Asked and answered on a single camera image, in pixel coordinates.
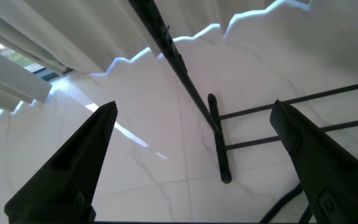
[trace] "black hose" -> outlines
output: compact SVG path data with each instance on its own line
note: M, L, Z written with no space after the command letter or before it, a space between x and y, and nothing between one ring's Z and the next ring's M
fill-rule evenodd
M311 217L313 216L313 212L311 211L310 205L308 205L303 212L301 218L299 219L298 223L304 224L309 223Z
M261 223L268 223L271 219L280 211L284 205L289 202L291 199L298 196L302 193L303 188L301 184L298 184L293 190L287 193L284 197L282 197L271 209L268 213L264 216L264 218L260 221Z

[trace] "window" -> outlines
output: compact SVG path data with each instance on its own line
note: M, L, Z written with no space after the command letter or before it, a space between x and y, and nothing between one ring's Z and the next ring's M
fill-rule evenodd
M40 69L43 69L44 67L42 65L39 65L27 57L13 51L12 49L9 49L2 44L0 44L0 55L8 58L9 60L13 61L14 63L18 64L19 66L25 68L29 72L36 72Z

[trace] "white tile floor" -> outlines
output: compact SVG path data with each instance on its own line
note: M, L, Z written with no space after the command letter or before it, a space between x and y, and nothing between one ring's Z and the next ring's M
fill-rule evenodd
M225 114L358 83L355 45L321 1L309 7L288 1L238 19L225 38L214 27L178 41L205 102L214 93ZM258 222L299 182L282 144L271 142L229 151L233 181L223 184L211 128L166 60L151 52L53 84L46 104L0 117L0 223L7 222L3 205L90 116L88 108L112 100L119 125L93 202L97 220ZM358 90L295 106L320 126L356 120ZM275 135L269 114L223 121L226 144ZM358 158L358 127L329 134ZM306 205L300 195L274 221L297 222Z

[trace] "green foliage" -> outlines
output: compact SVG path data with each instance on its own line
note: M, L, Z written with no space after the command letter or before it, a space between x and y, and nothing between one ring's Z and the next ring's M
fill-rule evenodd
M24 57L23 55L21 55L17 52L14 52L14 51L7 54L6 58L8 58L9 60L13 61L14 63L20 65L23 68L34 63L30 59Z

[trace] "curtain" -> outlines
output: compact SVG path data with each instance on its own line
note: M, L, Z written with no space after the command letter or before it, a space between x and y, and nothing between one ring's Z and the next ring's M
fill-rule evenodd
M21 102L44 102L51 84L0 55L0 109L14 111Z
M272 0L156 0L172 37L194 36L211 23L226 30L234 14ZM62 74L105 72L116 57L159 49L126 0L0 0L0 43Z

